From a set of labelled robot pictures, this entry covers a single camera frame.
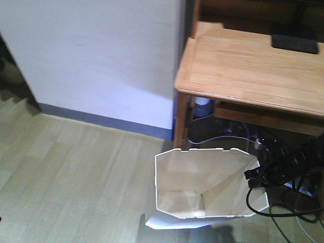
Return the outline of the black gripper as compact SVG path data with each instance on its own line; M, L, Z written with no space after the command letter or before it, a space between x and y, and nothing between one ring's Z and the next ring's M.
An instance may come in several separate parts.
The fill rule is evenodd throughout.
M279 146L263 146L265 162L244 172L249 188L277 187L306 175L314 167L314 149L304 146L291 153Z

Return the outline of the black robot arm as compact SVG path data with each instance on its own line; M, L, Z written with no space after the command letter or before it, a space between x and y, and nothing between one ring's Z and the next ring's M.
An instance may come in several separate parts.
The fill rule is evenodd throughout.
M323 169L323 135L290 153L278 140L258 138L255 148L264 152L265 162L244 172L249 188L281 186Z

